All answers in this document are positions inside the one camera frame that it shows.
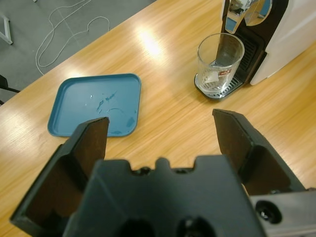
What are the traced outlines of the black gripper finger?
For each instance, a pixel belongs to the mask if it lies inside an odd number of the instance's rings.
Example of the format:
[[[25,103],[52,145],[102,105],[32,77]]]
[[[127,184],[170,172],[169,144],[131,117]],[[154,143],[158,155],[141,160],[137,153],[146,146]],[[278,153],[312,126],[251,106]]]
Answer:
[[[58,146],[10,217],[33,237],[62,236],[77,210],[95,162],[105,157],[109,118],[77,126]]]
[[[249,195],[303,192],[305,187],[269,141],[233,111],[214,109],[218,143]]]

